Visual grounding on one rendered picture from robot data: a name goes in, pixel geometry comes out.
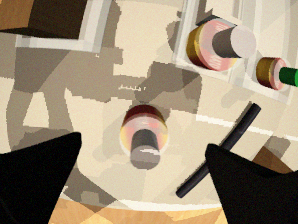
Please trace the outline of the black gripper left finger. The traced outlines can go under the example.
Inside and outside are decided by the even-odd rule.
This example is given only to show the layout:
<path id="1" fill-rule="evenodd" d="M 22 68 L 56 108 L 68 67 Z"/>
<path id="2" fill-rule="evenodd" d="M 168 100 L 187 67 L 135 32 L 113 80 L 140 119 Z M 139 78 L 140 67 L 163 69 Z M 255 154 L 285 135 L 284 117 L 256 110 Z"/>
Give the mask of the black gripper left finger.
<path id="1" fill-rule="evenodd" d="M 48 224 L 78 159 L 81 132 L 0 155 L 0 204 L 15 224 Z"/>

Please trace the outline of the brown cube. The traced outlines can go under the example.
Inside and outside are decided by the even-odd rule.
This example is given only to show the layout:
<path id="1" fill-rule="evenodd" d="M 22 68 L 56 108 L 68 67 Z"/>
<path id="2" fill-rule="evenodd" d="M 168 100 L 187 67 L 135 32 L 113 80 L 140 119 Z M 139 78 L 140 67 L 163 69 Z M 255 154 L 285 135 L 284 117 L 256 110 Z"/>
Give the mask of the brown cube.
<path id="1" fill-rule="evenodd" d="M 253 161 L 262 165 L 262 167 L 271 169 L 271 171 L 277 171 L 279 173 L 293 172 L 293 169 L 290 169 L 289 165 L 285 165 L 283 161 L 279 160 L 279 157 L 274 156 L 274 153 L 270 152 L 266 147 L 259 149 L 258 155 L 254 157 Z"/>

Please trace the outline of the black rod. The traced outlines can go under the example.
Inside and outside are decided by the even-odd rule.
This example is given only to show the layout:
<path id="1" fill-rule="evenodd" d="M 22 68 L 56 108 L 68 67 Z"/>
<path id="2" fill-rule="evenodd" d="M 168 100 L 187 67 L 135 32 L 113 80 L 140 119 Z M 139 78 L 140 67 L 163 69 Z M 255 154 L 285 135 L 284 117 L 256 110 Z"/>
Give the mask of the black rod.
<path id="1" fill-rule="evenodd" d="M 237 127 L 234 128 L 234 131 L 230 133 L 229 137 L 226 137 L 220 147 L 230 151 L 230 149 L 234 147 L 234 144 L 241 139 L 241 136 L 245 133 L 246 129 L 250 127 L 251 121 L 255 119 L 255 116 L 258 115 L 259 111 L 261 111 L 261 108 L 259 108 L 258 104 L 251 104 L 251 107 L 247 109 L 246 115 L 243 116 L 241 123 L 237 124 Z M 205 179 L 205 177 L 208 176 L 208 173 L 208 163 L 205 163 L 188 181 L 186 181 L 184 185 L 181 186 L 180 189 L 177 190 L 177 197 L 184 197 L 185 194 L 189 193 L 202 179 Z"/>

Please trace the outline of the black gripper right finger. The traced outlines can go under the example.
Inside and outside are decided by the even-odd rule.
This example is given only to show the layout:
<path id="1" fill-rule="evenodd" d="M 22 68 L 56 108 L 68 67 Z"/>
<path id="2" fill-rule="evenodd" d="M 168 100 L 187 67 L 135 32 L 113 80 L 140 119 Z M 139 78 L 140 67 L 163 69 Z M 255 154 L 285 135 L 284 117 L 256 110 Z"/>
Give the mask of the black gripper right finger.
<path id="1" fill-rule="evenodd" d="M 205 159 L 227 224 L 273 224 L 298 192 L 298 171 L 271 171 L 217 144 Z"/>

